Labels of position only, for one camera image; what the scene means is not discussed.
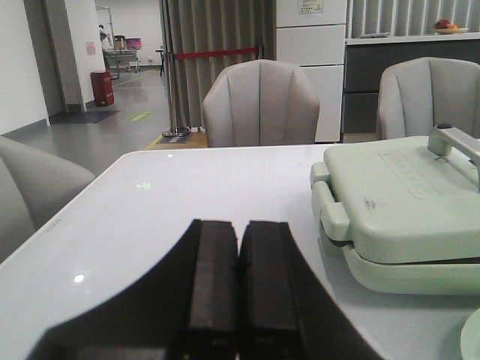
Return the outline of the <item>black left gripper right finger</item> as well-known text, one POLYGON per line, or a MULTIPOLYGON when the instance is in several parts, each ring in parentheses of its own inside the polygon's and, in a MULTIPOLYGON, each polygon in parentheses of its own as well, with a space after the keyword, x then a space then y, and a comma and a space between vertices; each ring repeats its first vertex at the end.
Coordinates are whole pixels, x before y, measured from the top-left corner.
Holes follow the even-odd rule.
POLYGON ((317 279, 288 223, 250 222, 239 261, 241 359, 380 359, 317 279))

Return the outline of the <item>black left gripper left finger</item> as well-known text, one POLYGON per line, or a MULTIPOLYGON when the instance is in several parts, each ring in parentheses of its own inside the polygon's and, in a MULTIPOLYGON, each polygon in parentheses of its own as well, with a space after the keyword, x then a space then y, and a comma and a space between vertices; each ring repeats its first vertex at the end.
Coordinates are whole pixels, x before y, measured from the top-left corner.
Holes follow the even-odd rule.
POLYGON ((235 359, 237 238, 193 220, 167 255, 120 293, 53 326, 29 359, 235 359))

